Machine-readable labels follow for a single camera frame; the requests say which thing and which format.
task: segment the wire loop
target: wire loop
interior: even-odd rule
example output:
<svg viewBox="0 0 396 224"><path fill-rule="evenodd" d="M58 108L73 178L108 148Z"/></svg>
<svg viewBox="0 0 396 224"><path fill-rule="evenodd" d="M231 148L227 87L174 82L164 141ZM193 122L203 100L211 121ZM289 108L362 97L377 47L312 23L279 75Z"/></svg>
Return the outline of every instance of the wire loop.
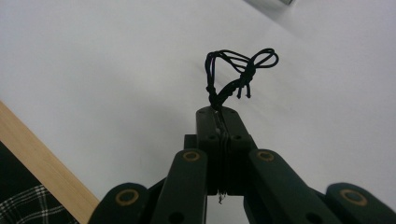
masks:
<svg viewBox="0 0 396 224"><path fill-rule="evenodd" d="M254 61L261 55L266 55L266 57L258 63L254 63ZM272 57L275 57L275 61L273 63L266 63ZM233 69L241 74L238 79L228 83L219 92L219 94L216 93L215 88L216 58L221 58L226 63L229 63L233 67ZM209 92L210 105L215 110L220 110L227 98L229 96L232 96L233 92L236 91L236 89L238 89L238 94L236 96L238 97L238 99L240 99L242 89L245 86L247 87L247 98L250 98L251 94L249 83L251 80L253 80L253 76L256 74L256 69L274 67L278 62L279 57L273 49L262 49L251 58L227 49L208 53L205 61L205 70L207 74L206 90Z"/></svg>

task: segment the wooden board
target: wooden board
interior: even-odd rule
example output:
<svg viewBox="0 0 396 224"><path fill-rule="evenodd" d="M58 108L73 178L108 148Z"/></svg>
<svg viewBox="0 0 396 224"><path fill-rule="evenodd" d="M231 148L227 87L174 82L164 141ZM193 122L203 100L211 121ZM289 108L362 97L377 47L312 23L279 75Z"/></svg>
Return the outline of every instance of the wooden board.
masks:
<svg viewBox="0 0 396 224"><path fill-rule="evenodd" d="M88 223L98 200L1 101L0 140L79 223Z"/></svg>

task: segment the metal rivet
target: metal rivet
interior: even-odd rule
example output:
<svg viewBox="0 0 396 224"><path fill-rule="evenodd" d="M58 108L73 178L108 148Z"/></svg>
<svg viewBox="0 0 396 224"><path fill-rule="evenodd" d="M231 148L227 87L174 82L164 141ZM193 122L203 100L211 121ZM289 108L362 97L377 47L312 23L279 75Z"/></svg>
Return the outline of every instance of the metal rivet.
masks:
<svg viewBox="0 0 396 224"><path fill-rule="evenodd" d="M362 194L353 189L342 189L340 194L345 200L359 206L365 206L368 203L367 199Z"/></svg>
<svg viewBox="0 0 396 224"><path fill-rule="evenodd" d="M135 203L139 198L139 192L135 189L125 189L116 196L116 203L120 206L128 206Z"/></svg>
<svg viewBox="0 0 396 224"><path fill-rule="evenodd" d="M257 157L262 161L273 161L274 155L269 151L259 151Z"/></svg>
<svg viewBox="0 0 396 224"><path fill-rule="evenodd" d="M183 158L186 161L198 161L200 159L200 155L197 152L189 151L183 154Z"/></svg>

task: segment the checkered cloth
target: checkered cloth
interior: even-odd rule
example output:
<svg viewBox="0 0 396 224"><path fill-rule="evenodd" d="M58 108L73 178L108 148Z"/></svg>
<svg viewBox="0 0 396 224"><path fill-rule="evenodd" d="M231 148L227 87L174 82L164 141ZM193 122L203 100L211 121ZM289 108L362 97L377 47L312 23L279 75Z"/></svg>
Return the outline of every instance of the checkered cloth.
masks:
<svg viewBox="0 0 396 224"><path fill-rule="evenodd" d="M78 224L67 210L39 185L0 203L0 224Z"/></svg>

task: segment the circular hole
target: circular hole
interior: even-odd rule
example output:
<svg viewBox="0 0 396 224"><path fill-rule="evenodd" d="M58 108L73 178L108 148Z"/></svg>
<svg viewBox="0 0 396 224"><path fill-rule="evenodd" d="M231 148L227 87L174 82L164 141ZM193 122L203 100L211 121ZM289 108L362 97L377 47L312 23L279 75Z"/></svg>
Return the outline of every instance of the circular hole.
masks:
<svg viewBox="0 0 396 224"><path fill-rule="evenodd" d="M274 160L274 155L269 151L259 151L257 153L257 156L262 161L273 161Z"/></svg>
<svg viewBox="0 0 396 224"><path fill-rule="evenodd" d="M314 224L323 223L323 220L321 219L321 217L318 216L318 215L315 214L315 213L308 213L308 214L306 214L305 217L306 217L306 219L307 219L309 222L311 222L311 223L314 223Z"/></svg>
<svg viewBox="0 0 396 224"><path fill-rule="evenodd" d="M340 194L348 202L359 206L365 206L368 203L367 199L362 194L353 189L342 189Z"/></svg>
<svg viewBox="0 0 396 224"><path fill-rule="evenodd" d="M116 195L116 203L120 206L127 206L137 201L139 193L135 189L125 189Z"/></svg>
<svg viewBox="0 0 396 224"><path fill-rule="evenodd" d="M179 212L175 212L172 213L169 218L168 218L169 222L172 224L179 224L182 223L184 220L184 216L183 214L179 213Z"/></svg>
<svg viewBox="0 0 396 224"><path fill-rule="evenodd" d="M197 152L189 151L183 154L183 158L186 161L198 161L200 155Z"/></svg>

